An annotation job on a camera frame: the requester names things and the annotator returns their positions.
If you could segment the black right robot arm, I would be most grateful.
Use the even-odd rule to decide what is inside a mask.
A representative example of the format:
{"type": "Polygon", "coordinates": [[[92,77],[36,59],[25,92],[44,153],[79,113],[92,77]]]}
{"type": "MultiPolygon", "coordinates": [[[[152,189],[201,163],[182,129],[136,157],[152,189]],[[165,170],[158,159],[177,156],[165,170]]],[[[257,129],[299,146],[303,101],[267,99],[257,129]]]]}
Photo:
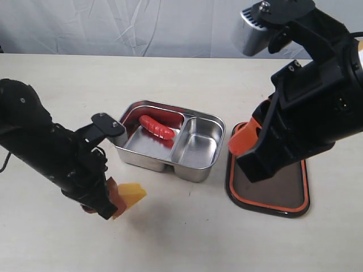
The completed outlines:
{"type": "Polygon", "coordinates": [[[293,61],[271,81],[274,92],[229,141],[251,182],[362,132],[362,42],[356,34],[341,40],[325,63],[293,61]]]}

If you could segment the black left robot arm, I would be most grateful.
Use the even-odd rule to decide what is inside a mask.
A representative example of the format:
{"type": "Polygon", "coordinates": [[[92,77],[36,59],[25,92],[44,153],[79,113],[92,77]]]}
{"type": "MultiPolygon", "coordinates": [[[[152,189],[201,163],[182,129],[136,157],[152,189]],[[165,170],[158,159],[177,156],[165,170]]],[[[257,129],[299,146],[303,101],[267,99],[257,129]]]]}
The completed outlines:
{"type": "Polygon", "coordinates": [[[36,91],[23,82],[1,80],[1,146],[81,204],[87,213],[117,218],[127,208],[99,147],[104,139],[126,138],[123,125],[106,113],[76,131],[53,122],[36,91]]]}

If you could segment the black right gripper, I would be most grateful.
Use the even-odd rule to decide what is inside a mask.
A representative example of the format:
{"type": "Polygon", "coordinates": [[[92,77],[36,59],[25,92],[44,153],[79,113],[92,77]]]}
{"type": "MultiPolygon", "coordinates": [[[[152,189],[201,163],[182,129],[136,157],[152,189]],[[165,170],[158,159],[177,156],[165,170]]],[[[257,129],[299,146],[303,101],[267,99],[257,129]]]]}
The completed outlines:
{"type": "Polygon", "coordinates": [[[362,71],[291,62],[272,75],[275,92],[236,128],[228,146],[251,182],[333,148],[362,132],[362,71]]]}

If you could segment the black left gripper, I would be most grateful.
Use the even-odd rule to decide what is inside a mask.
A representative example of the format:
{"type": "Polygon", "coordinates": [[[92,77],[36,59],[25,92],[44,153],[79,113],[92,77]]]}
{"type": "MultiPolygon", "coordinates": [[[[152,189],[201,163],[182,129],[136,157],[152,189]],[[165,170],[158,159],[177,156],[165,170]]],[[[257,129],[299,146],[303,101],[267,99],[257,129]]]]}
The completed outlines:
{"type": "Polygon", "coordinates": [[[66,181],[72,189],[62,190],[63,195],[80,203],[84,212],[97,213],[106,220],[126,210],[116,181],[112,177],[106,179],[107,161],[104,150],[80,152],[67,174],[66,181]]]}

